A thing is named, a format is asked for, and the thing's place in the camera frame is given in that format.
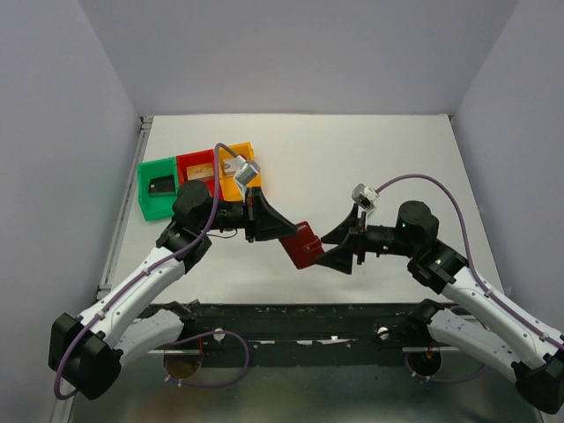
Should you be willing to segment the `red leather card holder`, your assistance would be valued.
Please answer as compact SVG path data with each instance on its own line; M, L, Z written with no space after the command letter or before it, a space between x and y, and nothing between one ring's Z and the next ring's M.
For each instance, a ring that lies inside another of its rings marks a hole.
M297 234L279 240L283 249L298 270L315 265L316 259L324 253L321 239L307 221L297 224Z

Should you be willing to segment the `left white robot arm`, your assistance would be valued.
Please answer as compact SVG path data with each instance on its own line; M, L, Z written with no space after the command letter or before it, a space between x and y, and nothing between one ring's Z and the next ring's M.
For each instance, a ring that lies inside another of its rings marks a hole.
M298 233L295 224L270 206L259 187L233 202L213 197L204 182L186 182L177 191L173 212L148 256L116 289L78 315L63 313L53 322L48 366L56 373L57 399L78 393L89 399L100 397L134 353L166 344L184 348L194 341L194 324L172 311L144 319L138 328L133 322L204 257L212 244L209 231L241 229L249 242Z

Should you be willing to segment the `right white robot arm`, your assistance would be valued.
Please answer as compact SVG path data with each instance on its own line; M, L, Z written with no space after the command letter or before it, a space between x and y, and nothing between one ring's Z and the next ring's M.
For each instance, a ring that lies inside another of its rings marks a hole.
M453 301L479 320L465 323L431 301L405 324L415 345L431 339L451 345L497 370L530 405L557 413L563 405L563 335L487 283L464 257L437 237L439 221L420 201L407 201L394 227L372 226L353 208L322 241L332 246L315 262L349 274L368 253L405 256L421 285Z

